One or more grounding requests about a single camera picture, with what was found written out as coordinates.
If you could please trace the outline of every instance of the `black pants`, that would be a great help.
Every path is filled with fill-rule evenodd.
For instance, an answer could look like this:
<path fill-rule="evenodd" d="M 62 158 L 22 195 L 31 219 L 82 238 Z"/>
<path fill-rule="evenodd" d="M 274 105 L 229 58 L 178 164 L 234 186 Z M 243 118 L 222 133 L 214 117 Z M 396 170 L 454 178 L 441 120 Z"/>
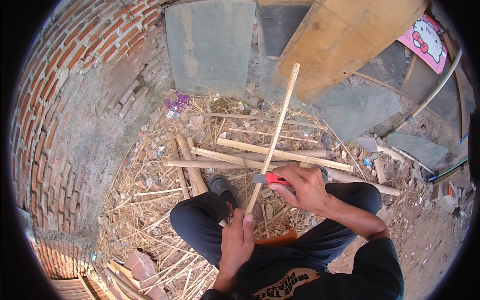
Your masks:
<path fill-rule="evenodd" d="M 380 192 L 373 185 L 363 182 L 328 183 L 326 191 L 345 203 L 376 214 L 382 204 Z M 179 202 L 170 213 L 170 221 L 177 234 L 201 256 L 219 269 L 222 255 L 222 227 L 218 224 L 229 215 L 229 208 L 220 196 L 206 192 Z M 350 229 L 324 220 L 296 241 L 284 247 L 255 245 L 250 260 L 242 267 L 261 267 L 272 259 L 308 260 L 318 268 L 340 256 L 357 237 Z"/>

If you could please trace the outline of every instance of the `hello kitty face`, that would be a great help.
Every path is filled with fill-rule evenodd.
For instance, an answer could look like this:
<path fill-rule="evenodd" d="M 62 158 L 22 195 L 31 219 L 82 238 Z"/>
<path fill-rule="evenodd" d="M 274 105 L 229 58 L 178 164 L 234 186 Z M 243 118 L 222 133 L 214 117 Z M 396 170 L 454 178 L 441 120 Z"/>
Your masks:
<path fill-rule="evenodd" d="M 418 19 L 413 25 L 413 44 L 423 53 L 430 54 L 439 63 L 443 45 L 440 37 L 430 22 Z"/>

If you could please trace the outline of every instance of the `leg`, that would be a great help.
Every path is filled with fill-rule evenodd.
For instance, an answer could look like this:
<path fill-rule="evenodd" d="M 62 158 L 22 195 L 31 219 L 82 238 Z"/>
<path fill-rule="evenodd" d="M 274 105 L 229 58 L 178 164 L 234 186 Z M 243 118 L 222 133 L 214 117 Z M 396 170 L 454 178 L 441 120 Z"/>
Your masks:
<path fill-rule="evenodd" d="M 373 185 L 363 182 L 328 183 L 327 193 L 345 203 L 376 214 L 382 204 L 380 192 Z M 343 250 L 357 237 L 345 226 L 326 219 L 299 237 L 290 246 L 307 254 L 326 267 L 340 256 Z"/>
<path fill-rule="evenodd" d="M 218 223 L 229 215 L 225 201 L 214 192 L 206 192 L 179 202 L 170 212 L 170 222 L 187 244 L 219 268 L 222 227 Z"/>

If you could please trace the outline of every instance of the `utility knife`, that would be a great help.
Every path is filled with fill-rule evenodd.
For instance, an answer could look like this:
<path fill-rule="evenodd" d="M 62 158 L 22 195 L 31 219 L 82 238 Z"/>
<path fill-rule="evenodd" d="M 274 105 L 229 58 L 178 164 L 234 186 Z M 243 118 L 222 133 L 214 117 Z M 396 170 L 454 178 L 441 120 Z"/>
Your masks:
<path fill-rule="evenodd" d="M 285 178 L 281 176 L 277 176 L 274 173 L 252 174 L 252 182 L 253 183 L 280 183 L 288 186 L 291 185 L 290 182 L 288 182 Z"/>

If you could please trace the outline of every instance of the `person's right hand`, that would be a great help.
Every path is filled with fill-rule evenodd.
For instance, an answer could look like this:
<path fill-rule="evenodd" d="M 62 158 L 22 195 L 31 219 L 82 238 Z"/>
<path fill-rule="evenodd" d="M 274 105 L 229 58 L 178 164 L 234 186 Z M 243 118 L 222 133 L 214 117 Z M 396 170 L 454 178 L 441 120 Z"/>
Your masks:
<path fill-rule="evenodd" d="M 339 201 L 326 192 L 322 171 L 318 168 L 300 168 L 287 164 L 285 167 L 273 169 L 273 173 L 290 182 L 296 195 L 280 183 L 270 183 L 268 187 L 293 207 L 328 218 L 333 206 Z"/>

